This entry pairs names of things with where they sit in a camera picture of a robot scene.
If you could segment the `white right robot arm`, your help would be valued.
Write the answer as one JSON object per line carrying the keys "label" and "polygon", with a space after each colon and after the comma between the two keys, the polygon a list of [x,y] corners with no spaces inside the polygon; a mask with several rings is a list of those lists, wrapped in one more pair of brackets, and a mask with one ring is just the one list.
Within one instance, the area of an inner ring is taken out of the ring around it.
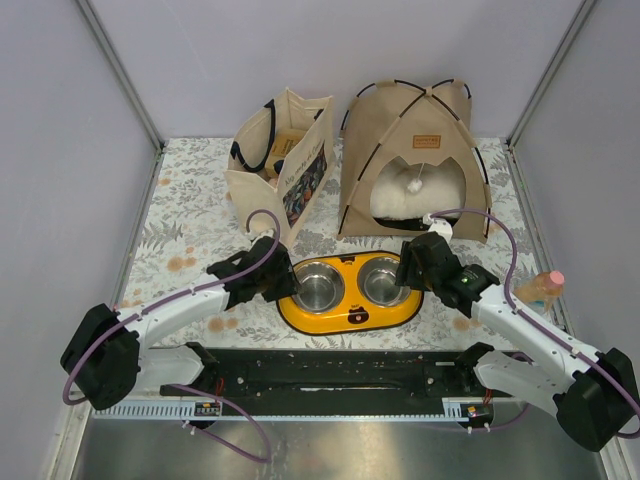
{"label": "white right robot arm", "polygon": [[401,247],[399,286],[429,291],[445,306],[475,318],[524,355],[514,360],[490,346],[474,346],[455,371],[464,394],[498,390],[547,412],[579,446],[598,452],[639,412],[633,364],[616,348],[602,352],[508,298],[497,276],[463,265],[447,240],[428,232]]}

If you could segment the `stainless steel pet bowl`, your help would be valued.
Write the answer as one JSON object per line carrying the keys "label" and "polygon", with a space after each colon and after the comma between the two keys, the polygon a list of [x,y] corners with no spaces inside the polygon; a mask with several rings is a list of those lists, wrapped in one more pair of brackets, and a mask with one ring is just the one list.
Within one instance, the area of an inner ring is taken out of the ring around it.
{"label": "stainless steel pet bowl", "polygon": [[324,261],[301,263],[294,269],[298,281],[293,299],[296,305],[312,314],[327,313],[336,308],[345,293],[343,276]]}

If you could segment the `black tent pole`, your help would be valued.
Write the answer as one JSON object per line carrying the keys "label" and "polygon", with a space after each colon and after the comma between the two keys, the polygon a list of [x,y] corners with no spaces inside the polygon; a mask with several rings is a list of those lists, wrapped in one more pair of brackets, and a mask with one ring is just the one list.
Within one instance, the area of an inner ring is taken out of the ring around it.
{"label": "black tent pole", "polygon": [[344,190],[372,182],[373,175],[397,156],[434,166],[444,161],[439,133],[447,127],[426,98],[433,85],[395,79],[372,83],[356,95],[340,130]]}
{"label": "black tent pole", "polygon": [[461,80],[448,79],[436,83],[427,90],[426,98],[438,111],[438,119],[447,130],[440,136],[441,156],[460,167],[463,176],[464,212],[456,213],[453,233],[455,238],[486,243],[490,220],[467,209],[490,213],[492,207],[489,176],[479,148],[472,137],[469,126],[472,98],[467,84]]}

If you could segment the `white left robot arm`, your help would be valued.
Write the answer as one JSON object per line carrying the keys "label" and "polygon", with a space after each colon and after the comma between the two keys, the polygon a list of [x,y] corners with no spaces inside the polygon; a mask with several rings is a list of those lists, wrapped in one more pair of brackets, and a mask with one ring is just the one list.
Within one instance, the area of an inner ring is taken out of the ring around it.
{"label": "white left robot arm", "polygon": [[257,295],[267,302],[292,296],[297,285],[287,247],[262,237],[250,250],[209,266],[190,286],[147,305],[92,307],[60,359],[68,375],[64,403],[88,401],[105,410],[131,395],[178,395],[183,386],[196,395],[215,392],[219,363],[205,347],[198,342],[162,347],[160,341]]}

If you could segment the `beige pet tent fabric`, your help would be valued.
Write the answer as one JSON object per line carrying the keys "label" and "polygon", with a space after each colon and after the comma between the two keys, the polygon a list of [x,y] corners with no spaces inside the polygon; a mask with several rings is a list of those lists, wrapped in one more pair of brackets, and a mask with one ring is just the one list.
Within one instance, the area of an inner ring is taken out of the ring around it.
{"label": "beige pet tent fabric", "polygon": [[439,212],[454,237],[486,242],[491,190],[471,109],[459,79],[361,90],[341,126],[339,237],[416,236],[425,216]]}

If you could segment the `white fluffy cushion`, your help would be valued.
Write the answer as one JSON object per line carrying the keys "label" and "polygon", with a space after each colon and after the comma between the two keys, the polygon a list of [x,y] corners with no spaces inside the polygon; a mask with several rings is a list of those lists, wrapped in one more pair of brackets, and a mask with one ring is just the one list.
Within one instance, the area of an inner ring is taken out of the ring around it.
{"label": "white fluffy cushion", "polygon": [[412,170],[400,156],[388,163],[378,175],[370,196],[370,212],[385,220],[422,219],[438,211],[458,209],[465,205],[466,180],[460,166],[446,159],[438,166],[424,163],[423,186],[416,194],[407,191]]}

